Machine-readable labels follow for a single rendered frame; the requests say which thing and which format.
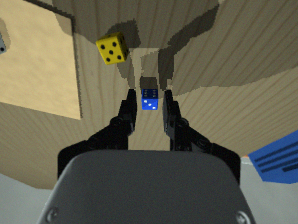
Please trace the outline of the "tan mat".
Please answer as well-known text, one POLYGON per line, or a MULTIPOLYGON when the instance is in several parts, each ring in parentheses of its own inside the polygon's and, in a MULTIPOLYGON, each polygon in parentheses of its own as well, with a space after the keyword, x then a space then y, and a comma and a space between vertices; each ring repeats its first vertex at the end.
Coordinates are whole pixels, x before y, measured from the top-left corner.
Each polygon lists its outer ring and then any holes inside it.
POLYGON ((73 18, 0 0, 0 102, 81 120, 73 18))

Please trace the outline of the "yellow die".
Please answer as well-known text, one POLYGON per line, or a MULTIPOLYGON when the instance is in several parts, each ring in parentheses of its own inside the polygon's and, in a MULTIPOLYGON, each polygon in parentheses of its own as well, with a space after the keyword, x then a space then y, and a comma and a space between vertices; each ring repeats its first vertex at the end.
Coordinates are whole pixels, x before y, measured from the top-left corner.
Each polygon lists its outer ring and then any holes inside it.
POLYGON ((96 44, 106 65, 125 62, 128 57, 129 52, 122 32, 102 36, 96 44))

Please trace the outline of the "blue die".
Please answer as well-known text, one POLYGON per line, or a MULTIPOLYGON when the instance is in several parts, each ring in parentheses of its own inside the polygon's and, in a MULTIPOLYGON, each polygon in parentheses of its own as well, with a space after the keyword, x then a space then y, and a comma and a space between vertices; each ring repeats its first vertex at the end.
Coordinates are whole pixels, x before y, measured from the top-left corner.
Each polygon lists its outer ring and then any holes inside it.
POLYGON ((143 89, 141 99, 142 99, 143 110, 158 109, 158 90, 157 89, 143 89))

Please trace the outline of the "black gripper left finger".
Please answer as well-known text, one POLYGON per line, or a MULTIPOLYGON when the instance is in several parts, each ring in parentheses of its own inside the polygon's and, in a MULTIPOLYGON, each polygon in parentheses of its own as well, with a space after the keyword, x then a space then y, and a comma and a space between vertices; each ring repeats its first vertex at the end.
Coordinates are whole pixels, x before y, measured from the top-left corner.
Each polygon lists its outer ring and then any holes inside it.
POLYGON ((108 126, 88 140, 68 146, 59 152, 57 181, 68 163, 79 154, 93 150, 128 150, 128 137, 135 130, 136 115, 136 90, 129 89, 127 99, 121 102, 118 116, 113 117, 108 126))

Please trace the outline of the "white die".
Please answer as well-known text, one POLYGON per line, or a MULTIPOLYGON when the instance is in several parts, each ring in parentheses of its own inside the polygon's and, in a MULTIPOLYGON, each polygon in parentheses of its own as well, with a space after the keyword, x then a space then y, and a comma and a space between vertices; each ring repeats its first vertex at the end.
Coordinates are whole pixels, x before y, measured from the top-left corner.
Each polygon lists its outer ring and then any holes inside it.
POLYGON ((4 42, 3 42, 1 34, 0 34, 0 54, 5 53, 5 52, 6 52, 6 48, 5 48, 4 42))

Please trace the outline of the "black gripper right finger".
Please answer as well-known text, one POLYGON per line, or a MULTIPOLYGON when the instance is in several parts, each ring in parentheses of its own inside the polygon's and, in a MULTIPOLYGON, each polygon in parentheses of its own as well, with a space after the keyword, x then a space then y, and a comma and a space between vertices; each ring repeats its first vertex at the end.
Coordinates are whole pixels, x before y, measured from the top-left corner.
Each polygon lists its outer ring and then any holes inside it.
POLYGON ((231 169, 240 186, 241 159, 237 153, 216 143, 189 126, 181 117, 178 101, 173 101, 172 91, 164 91, 163 98, 164 132, 170 137, 170 151, 192 151, 211 154, 222 159, 231 169))

